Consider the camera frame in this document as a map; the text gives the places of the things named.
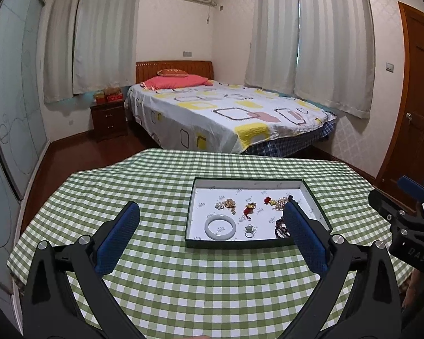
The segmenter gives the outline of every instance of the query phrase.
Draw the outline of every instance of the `white curtain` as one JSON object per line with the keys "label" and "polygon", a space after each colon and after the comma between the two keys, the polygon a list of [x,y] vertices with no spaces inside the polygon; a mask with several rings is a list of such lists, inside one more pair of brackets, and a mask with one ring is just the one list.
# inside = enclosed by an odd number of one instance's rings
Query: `white curtain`
{"label": "white curtain", "polygon": [[374,75],[369,0],[300,0],[295,94],[369,118]]}
{"label": "white curtain", "polygon": [[139,0],[80,0],[73,92],[135,84]]}
{"label": "white curtain", "polygon": [[298,0],[256,0],[245,84],[292,94],[298,47]]}
{"label": "white curtain", "polygon": [[79,0],[54,0],[47,28],[44,58],[46,103],[72,98],[72,50]]}

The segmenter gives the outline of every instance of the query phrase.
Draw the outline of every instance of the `tray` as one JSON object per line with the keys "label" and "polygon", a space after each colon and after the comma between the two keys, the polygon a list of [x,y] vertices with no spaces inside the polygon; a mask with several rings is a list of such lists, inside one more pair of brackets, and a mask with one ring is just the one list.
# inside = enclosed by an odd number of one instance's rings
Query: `tray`
{"label": "tray", "polygon": [[[274,206],[264,203],[266,197],[278,200],[289,195],[293,196],[309,218],[319,221],[328,231],[332,231],[322,208],[302,179],[195,178],[185,229],[186,246],[200,249],[253,249],[292,245],[292,237],[277,238],[275,235],[276,221],[281,219],[282,210],[275,210]],[[228,208],[216,208],[217,202],[226,199],[235,201],[235,215]],[[243,211],[251,202],[256,203],[256,208],[248,215],[251,218],[249,221]],[[223,215],[228,221],[214,220],[216,215]],[[209,235],[232,233],[232,221],[235,234],[228,240],[212,239],[205,230],[209,218],[213,220],[209,222]],[[249,225],[253,226],[253,232],[245,235]]]}

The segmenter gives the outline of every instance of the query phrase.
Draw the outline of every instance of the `bangle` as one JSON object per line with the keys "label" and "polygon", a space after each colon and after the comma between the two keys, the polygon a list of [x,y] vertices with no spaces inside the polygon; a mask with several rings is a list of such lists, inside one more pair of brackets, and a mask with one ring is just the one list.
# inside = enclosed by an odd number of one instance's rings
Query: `bangle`
{"label": "bangle", "polygon": [[[231,227],[232,227],[232,231],[229,232],[228,234],[216,234],[213,233],[210,228],[209,228],[209,224],[211,224],[213,221],[225,221],[228,222]],[[206,235],[215,241],[227,241],[229,239],[231,239],[232,237],[234,237],[235,235],[235,231],[236,231],[236,226],[235,226],[235,222],[231,219],[231,217],[225,216],[225,215],[214,215],[211,216],[210,218],[208,218],[206,220],[206,224],[204,225],[204,232],[206,232]]]}

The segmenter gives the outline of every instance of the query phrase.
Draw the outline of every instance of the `blue gripper pad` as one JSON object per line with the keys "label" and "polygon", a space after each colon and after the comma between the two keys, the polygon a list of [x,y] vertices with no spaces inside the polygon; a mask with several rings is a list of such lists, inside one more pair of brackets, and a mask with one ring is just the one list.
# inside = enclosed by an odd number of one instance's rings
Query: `blue gripper pad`
{"label": "blue gripper pad", "polygon": [[309,270],[319,275],[326,273],[328,266],[325,247],[292,202],[284,207],[283,221]]}
{"label": "blue gripper pad", "polygon": [[423,186],[406,176],[402,176],[399,181],[397,181],[397,186],[407,195],[410,195],[416,201],[419,201],[424,204]]}
{"label": "blue gripper pad", "polygon": [[94,267],[96,274],[110,274],[115,269],[139,223],[140,208],[133,202],[98,248]]}

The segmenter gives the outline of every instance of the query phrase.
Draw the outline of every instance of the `green checkered tablecloth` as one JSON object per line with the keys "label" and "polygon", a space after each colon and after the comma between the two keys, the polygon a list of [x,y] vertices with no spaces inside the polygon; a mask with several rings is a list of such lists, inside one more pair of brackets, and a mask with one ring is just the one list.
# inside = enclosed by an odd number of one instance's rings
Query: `green checkered tablecloth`
{"label": "green checkered tablecloth", "polygon": [[[365,245],[390,241],[388,223],[367,203],[371,185],[343,163],[150,149],[69,177],[28,226],[8,266],[25,283],[39,241],[71,244],[134,200],[141,209],[140,225],[104,280],[145,336],[277,338],[319,276],[309,272],[295,246],[187,249],[184,230],[195,177],[305,179],[333,233]],[[410,268],[396,258],[392,262],[401,283]],[[353,278],[349,274],[327,326],[337,321]],[[87,322],[97,325],[75,275],[69,279]]]}

